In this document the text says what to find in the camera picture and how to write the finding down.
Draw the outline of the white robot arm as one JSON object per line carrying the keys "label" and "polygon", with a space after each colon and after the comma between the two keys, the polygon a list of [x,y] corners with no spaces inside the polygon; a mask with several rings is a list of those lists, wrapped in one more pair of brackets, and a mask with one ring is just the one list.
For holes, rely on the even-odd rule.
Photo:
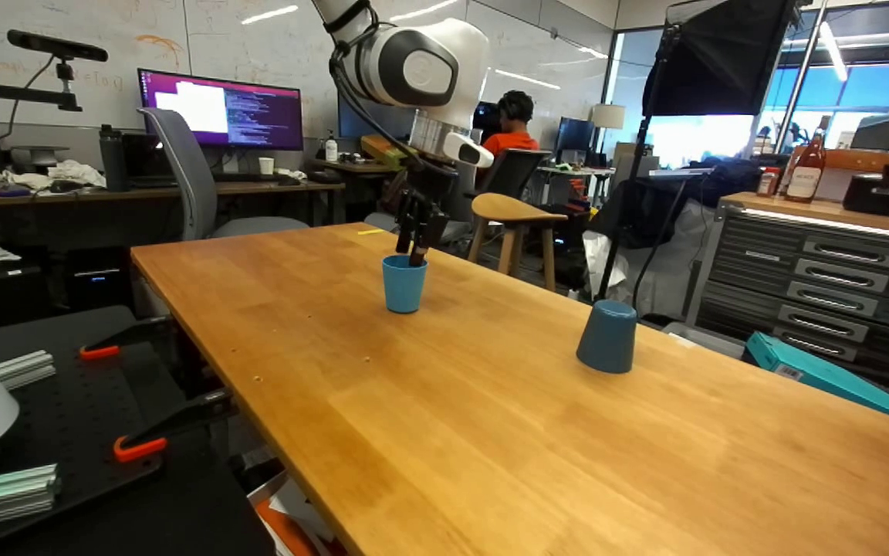
{"label": "white robot arm", "polygon": [[402,141],[405,183],[395,201],[395,252],[410,267],[445,234],[445,201],[456,165],[492,168],[493,154],[473,137],[473,112],[489,78],[489,36],[460,18],[395,25],[370,0],[313,0],[333,54],[328,72],[349,108],[370,122],[365,101],[414,108]]}

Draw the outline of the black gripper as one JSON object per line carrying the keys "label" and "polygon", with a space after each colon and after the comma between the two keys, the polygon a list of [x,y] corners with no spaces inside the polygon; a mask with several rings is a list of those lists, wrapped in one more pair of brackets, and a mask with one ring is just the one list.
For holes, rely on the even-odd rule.
{"label": "black gripper", "polygon": [[426,267],[429,246],[441,239],[446,225],[445,203],[453,188],[456,172],[452,168],[429,162],[414,162],[405,168],[405,186],[395,206],[395,252],[405,259],[410,256],[410,267]]}

